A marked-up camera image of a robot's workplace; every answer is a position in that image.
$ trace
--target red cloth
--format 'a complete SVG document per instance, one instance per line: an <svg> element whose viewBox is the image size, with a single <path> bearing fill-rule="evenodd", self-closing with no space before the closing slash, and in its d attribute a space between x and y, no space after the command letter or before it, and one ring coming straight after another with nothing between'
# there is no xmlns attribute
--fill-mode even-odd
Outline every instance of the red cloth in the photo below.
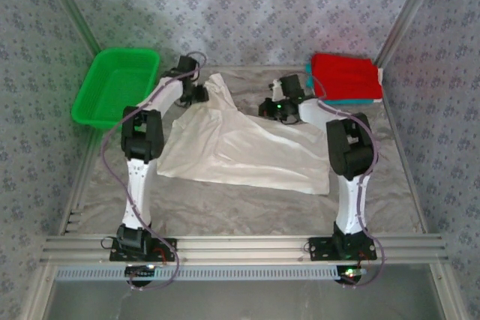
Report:
<svg viewBox="0 0 480 320"><path fill-rule="evenodd" d="M378 83L378 68L370 59L348 58L340 55L315 54L312 74L324 86L325 100L382 99L382 86ZM323 92L313 81L315 95Z"/></svg>

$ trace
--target patterned wallpaper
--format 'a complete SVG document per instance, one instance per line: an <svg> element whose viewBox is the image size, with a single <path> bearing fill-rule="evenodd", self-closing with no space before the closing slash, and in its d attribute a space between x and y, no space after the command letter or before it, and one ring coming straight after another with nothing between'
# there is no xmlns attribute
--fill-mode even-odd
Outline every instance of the patterned wallpaper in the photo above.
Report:
<svg viewBox="0 0 480 320"><path fill-rule="evenodd" d="M313 52L375 58L405 0L76 0L102 46L149 46L167 63L303 64Z"/></svg>
<svg viewBox="0 0 480 320"><path fill-rule="evenodd" d="M57 0L0 0L0 319L15 319L85 141L70 108L91 59Z"/></svg>
<svg viewBox="0 0 480 320"><path fill-rule="evenodd" d="M480 2L425 0L385 70L431 230L480 319Z"/></svg>

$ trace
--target green basket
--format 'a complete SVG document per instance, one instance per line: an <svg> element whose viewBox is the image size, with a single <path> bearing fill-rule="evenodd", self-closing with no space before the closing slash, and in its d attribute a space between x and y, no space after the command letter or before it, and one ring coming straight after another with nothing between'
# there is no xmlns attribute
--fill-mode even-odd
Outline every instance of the green basket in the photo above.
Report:
<svg viewBox="0 0 480 320"><path fill-rule="evenodd" d="M111 129L126 106L136 106L153 90L160 56L150 49L109 48L94 59L72 107L72 118Z"/></svg>

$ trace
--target purple cable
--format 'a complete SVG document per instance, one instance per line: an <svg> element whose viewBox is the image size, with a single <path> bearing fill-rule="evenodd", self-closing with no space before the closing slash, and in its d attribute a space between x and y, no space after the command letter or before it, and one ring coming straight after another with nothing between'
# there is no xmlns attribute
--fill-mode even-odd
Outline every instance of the purple cable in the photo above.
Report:
<svg viewBox="0 0 480 320"><path fill-rule="evenodd" d="M313 76L313 75L311 75L311 76L312 76L313 80L315 82L317 82L317 84L319 84L321 89L324 91L323 97L326 97L325 88L323 87L323 84L315 76ZM320 99L316 103L318 104L319 108L321 108L322 110L325 110L326 112L329 112L330 114L344 116L344 117L354 121L355 123L357 123L363 130L365 130L365 132L367 133L367 135L370 137L370 139L372 141L372 146L373 146L373 149L374 149L373 150L372 164L370 164L367 171L364 172L360 176L360 179L358 180L358 195L357 195L357 203L356 203L357 214L356 214L356 216L358 217L358 223L360 224L361 230L364 232L364 234L367 236L367 238L370 238L373 242L375 242L378 245L380 253L382 254L382 258L381 258L381 262L380 262L380 269L377 271L375 276L373 276L373 278L368 280L366 283L362 283L362 284L359 284L359 285L355 284L355 285L352 285L352 287L356 288L356 287L360 287L360 286L367 286L367 285L370 285L371 283L373 283L376 279L378 279L380 277L380 274L383 271L383 268L385 266L385 261L386 261L385 249L383 248L382 243L380 243L380 240L378 240L376 237L374 237L372 234L370 234L370 232L368 232L365 224L363 223L362 210L361 210L362 193L364 191L362 183L363 183L363 180L365 179L365 177L367 177L369 174L372 173L375 165L377 164L378 157L379 157L378 144L377 144L377 141L375 140L374 134L372 133L370 128L366 125L366 123L364 123L363 121L361 121L360 119L358 119L354 115L349 114L348 112L342 112L340 110L331 108L330 106L325 105Z"/></svg>
<svg viewBox="0 0 480 320"><path fill-rule="evenodd" d="M178 275L178 272L179 272L179 268L180 268L180 258L179 258L179 255L178 253L176 252L175 248L172 247L167 240L165 240L165 238L162 238L155 230L153 230L147 223L145 223L140 215L140 212L138 211L138 208L136 207L135 205L135 201L132 199L132 196L130 195L130 192L128 191L128 186L120 179L120 177L112 170L112 168L110 168L110 165L108 164L107 162L107 159L105 158L105 150L107 148L107 144L108 144L108 141L110 140L110 138L112 137L112 135L116 132L116 130L123 124L125 123L128 119L134 117L136 114L138 114L139 112L141 112L144 108L146 108L148 105L150 105L150 103L169 85L171 84L172 82L176 81L176 80L179 80L181 78L185 78L186 76L190 76L190 75L194 75L196 72L200 71L200 69L202 69L206 62L207 62L207 57L205 54L203 54L202 52L189 52L187 54L187 56L190 56L190 55L193 55L193 54L197 54L197 55L201 55L203 57L203 63L201 65L199 65L199 67L195 70L192 70L192 71L189 71L187 73L183 73L183 74L180 74L178 76L174 76L172 79L168 80L167 82L165 82L165 84L163 84L161 87L159 87L157 90L155 90L154 93L152 93L150 95L150 97L148 98L147 101L145 101L145 103L141 106L139 106L137 109L135 109L134 111L132 111L131 113L129 113L127 116L125 116L122 120L120 120L107 134L106 136L103 138L103 141L102 141L102 145L100 147L100 155L101 155L101 159L102 159L102 162L103 164L105 165L105 168L106 170L108 170L108 172L111 174L111 176L113 176L113 178L121 185L121 187L123 188L123 190L125 191L125 194L127 194L127 200L128 202L130 203L130 206L132 207L132 211L133 213L135 214L136 218L138 219L138 221L140 222L140 224L142 224L143 228L149 232L151 234L151 236L157 238L162 244L164 244L166 247L168 247L168 249L172 252L172 254L174 255L175 257L175 270L173 271L173 274L172 276L165 282L161 283L160 285L157 285L157 286L149 286L149 287L143 287L143 288L139 288L137 286L135 286L133 283L132 283L132 279L134 278L134 275L135 273L133 273L129 280L128 280L128 284L130 285L130 288L132 290L138 290L138 291L145 291L145 290L159 290L159 289L163 289L165 287L167 287L168 285L170 285L171 283L173 283L173 281L175 280L176 276Z"/></svg>

